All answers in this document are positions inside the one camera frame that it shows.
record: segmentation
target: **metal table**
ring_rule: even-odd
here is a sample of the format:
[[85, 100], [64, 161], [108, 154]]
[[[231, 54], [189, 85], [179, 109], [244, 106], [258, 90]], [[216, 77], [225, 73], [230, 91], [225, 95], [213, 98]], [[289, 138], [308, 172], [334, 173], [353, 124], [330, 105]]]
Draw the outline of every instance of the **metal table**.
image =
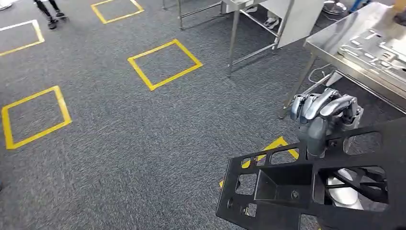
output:
[[[405, 44], [406, 49], [406, 27], [398, 25], [393, 21], [393, 17], [397, 13], [398, 11], [391, 7], [373, 2], [308, 37], [304, 47], [312, 55], [305, 70], [300, 75], [299, 81], [284, 102], [283, 109], [279, 113], [279, 118], [286, 116], [286, 112], [295, 94], [298, 94], [300, 86], [309, 74], [317, 57], [332, 64], [340, 72], [344, 73], [344, 76], [350, 81], [406, 114], [406, 84], [401, 81], [398, 84], [390, 83], [384, 76], [372, 73], [337, 53], [341, 45], [370, 28], [382, 32], [384, 36], [400, 40]], [[326, 80], [327, 77], [324, 77], [306, 90], [306, 93]]]
[[10, 0], [0, 0], [0, 11], [5, 10], [12, 6], [12, 2]]
[[[268, 29], [268, 27], [264, 26], [263, 23], [261, 23], [260, 21], [258, 21], [257, 19], [255, 19], [254, 17], [252, 17], [251, 15], [249, 15], [247, 12], [244, 11], [244, 9], [247, 8], [247, 7], [257, 5], [257, 4], [260, 4], [260, 3], [265, 2], [265, 1], [267, 1], [267, 0], [222, 0], [220, 2], [212, 4], [210, 6], [198, 9], [196, 11], [182, 14], [181, 0], [177, 0], [177, 2], [178, 2], [178, 10], [179, 10], [179, 16], [178, 16], [179, 28], [181, 30], [183, 30], [183, 21], [182, 21], [183, 18], [191, 16], [191, 15], [199, 13], [199, 12], [202, 12], [202, 11], [205, 11], [205, 10], [208, 10], [208, 9], [211, 9], [213, 7], [216, 7], [216, 6], [221, 7], [220, 8], [220, 13], [222, 14], [223, 13], [223, 4], [227, 4], [230, 7], [231, 11], [234, 12], [233, 28], [232, 28], [232, 33], [231, 33], [230, 52], [229, 52], [229, 63], [227, 65], [228, 66], [228, 76], [230, 77], [233, 65], [236, 65], [237, 63], [240, 63], [241, 61], [244, 61], [244, 60], [246, 60], [248, 58], [251, 58], [254, 55], [262, 53], [263, 51], [265, 51], [267, 49], [277, 47], [277, 45], [279, 43], [279, 37], [283, 33], [283, 29], [285, 28], [285, 25], [286, 25], [286, 22], [287, 22], [286, 19], [290, 15], [290, 12], [291, 12], [291, 9], [292, 9], [292, 6], [293, 6], [295, 0], [289, 0], [289, 5], [288, 5], [286, 15], [282, 19], [282, 23], [279, 26], [278, 32], [274, 32], [274, 31]], [[165, 8], [165, 0], [162, 0], [162, 4], [163, 4], [162, 7]], [[258, 24], [259, 26], [264, 28], [266, 31], [273, 34], [275, 36], [275, 39], [274, 39], [272, 44], [270, 44], [270, 45], [268, 45], [268, 46], [266, 46], [264, 48], [261, 48], [261, 49], [255, 51], [255, 52], [253, 52], [251, 54], [248, 54], [248, 55], [246, 55], [246, 56], [244, 56], [242, 58], [234, 60], [234, 46], [235, 46], [235, 41], [236, 41], [236, 33], [237, 33], [237, 27], [238, 27], [238, 21], [239, 21], [240, 13], [244, 14], [249, 19], [253, 20], [256, 24]]]

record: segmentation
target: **black pants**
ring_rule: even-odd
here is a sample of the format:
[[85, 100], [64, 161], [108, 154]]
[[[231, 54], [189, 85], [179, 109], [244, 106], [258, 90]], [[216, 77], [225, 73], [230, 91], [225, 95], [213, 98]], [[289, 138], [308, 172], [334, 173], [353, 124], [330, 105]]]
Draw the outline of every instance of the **black pants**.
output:
[[[48, 9], [45, 7], [45, 5], [41, 2], [41, 0], [34, 0], [34, 2], [37, 4], [38, 8], [42, 13], [45, 14], [48, 18], [52, 18], [51, 14], [49, 13]], [[54, 7], [55, 11], [58, 11], [59, 8], [56, 5], [55, 0], [49, 0], [49, 3], [51, 3], [52, 7]]]

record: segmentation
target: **black shoe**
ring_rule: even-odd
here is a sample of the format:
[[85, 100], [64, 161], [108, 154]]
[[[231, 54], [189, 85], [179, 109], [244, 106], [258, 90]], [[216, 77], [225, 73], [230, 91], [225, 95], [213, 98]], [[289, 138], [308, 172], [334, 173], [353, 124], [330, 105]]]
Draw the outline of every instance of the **black shoe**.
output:
[[55, 16], [56, 16], [57, 18], [60, 18], [60, 17], [64, 17], [65, 14], [62, 13], [61, 11], [57, 11]]
[[49, 21], [48, 21], [48, 28], [49, 28], [50, 30], [55, 29], [57, 22], [58, 22], [58, 21], [57, 21], [56, 19], [53, 19], [53, 18], [49, 19]]

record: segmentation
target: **white cable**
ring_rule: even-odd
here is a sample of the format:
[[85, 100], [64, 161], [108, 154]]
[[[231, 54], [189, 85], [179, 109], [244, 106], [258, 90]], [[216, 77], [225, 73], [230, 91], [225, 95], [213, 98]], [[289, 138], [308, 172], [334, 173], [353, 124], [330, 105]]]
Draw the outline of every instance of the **white cable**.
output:
[[309, 79], [309, 81], [312, 82], [312, 83], [317, 83], [317, 81], [312, 80], [310, 77], [313, 75], [313, 73], [314, 73], [316, 70], [324, 69], [324, 68], [326, 68], [326, 67], [329, 66], [329, 65], [330, 65], [330, 64], [327, 64], [327, 65], [325, 65], [325, 66], [323, 66], [323, 67], [320, 67], [320, 68], [317, 68], [317, 69], [312, 70], [312, 71], [310, 72], [309, 76], [307, 77], [307, 78]]
[[327, 19], [329, 19], [330, 21], [335, 21], [335, 22], [338, 22], [338, 20], [336, 20], [336, 19], [333, 19], [333, 18], [329, 18], [327, 15], [325, 15], [324, 13], [323, 13], [323, 15], [327, 18]]

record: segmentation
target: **sneaker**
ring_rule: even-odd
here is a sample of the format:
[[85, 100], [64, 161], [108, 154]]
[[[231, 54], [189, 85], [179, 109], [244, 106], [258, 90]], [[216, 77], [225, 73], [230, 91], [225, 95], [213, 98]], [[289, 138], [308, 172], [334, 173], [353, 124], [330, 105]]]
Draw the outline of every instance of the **sneaker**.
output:
[[273, 23], [275, 23], [275, 21], [277, 21], [276, 18], [268, 18], [265, 22], [264, 22], [264, 26], [270, 26]]
[[253, 12], [257, 12], [257, 10], [258, 10], [258, 6], [251, 6], [250, 8], [246, 9], [245, 12], [253, 13]]
[[274, 18], [268, 18], [266, 22], [264, 22], [264, 25], [268, 28], [268, 29], [273, 29], [275, 28], [275, 26], [279, 25], [279, 18], [278, 19], [274, 19]]
[[55, 28], [56, 28], [56, 23], [57, 23], [57, 20], [55, 20], [55, 19], [53, 19], [53, 18], [49, 19], [49, 20], [48, 20], [48, 28], [49, 28], [50, 30], [55, 29]]
[[57, 18], [60, 18], [60, 17], [65, 16], [65, 14], [62, 13], [61, 11], [57, 11], [55, 16], [56, 16]]

